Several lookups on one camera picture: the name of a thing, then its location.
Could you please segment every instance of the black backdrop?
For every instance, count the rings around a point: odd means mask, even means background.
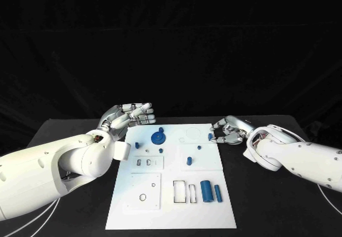
[[[10,1],[0,8],[3,149],[49,118],[152,102],[158,117],[342,113],[339,7],[302,1]]]

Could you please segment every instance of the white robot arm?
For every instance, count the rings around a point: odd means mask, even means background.
[[[225,137],[210,137],[213,142],[240,144],[247,138],[244,156],[266,169],[282,166],[301,178],[342,192],[342,151],[305,142],[285,128],[269,125],[256,128],[246,120],[227,116],[214,124],[211,131],[224,126]]]
[[[150,107],[150,103],[116,105],[87,134],[0,157],[0,221],[32,212],[90,183],[107,172],[113,159],[127,160],[130,144],[119,139],[127,127],[156,122]],[[73,172],[68,179],[61,178],[60,167]]]

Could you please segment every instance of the rectangular hole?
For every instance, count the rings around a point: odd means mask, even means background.
[[[197,203],[195,184],[189,184],[189,192],[191,192],[191,203]]]
[[[187,203],[185,181],[174,181],[174,202]]]

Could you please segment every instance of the blue object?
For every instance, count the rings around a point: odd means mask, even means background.
[[[220,192],[220,186],[215,185],[215,193],[217,193],[217,198],[218,198],[218,202],[223,202],[223,197],[221,197],[221,192]]]
[[[187,162],[188,165],[192,164],[192,157],[188,157],[188,162]]]
[[[165,132],[165,130],[163,130],[163,128],[161,127],[161,128],[159,128],[159,132],[155,132],[155,133],[152,134],[152,142],[153,142],[153,144],[156,144],[156,145],[163,144],[165,141],[166,141],[166,135],[163,134],[163,132]]]
[[[213,186],[210,180],[201,181],[201,189],[202,189],[204,202],[213,202],[214,197],[213,197]]]

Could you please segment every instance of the black table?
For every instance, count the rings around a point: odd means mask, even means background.
[[[215,123],[223,117],[159,118],[158,124]],[[276,124],[308,139],[292,116],[241,116],[256,126]],[[97,127],[99,119],[48,120],[29,147],[84,134]],[[342,216],[328,204],[316,184],[292,175],[285,168],[266,170],[244,156],[246,143],[220,144],[230,200],[237,229],[202,230],[106,230],[116,184],[119,161],[96,181],[61,198],[55,213],[36,236],[338,236]],[[342,194],[324,188],[342,209]],[[45,210],[0,222],[0,237],[15,231]],[[49,214],[13,236],[31,236]]]

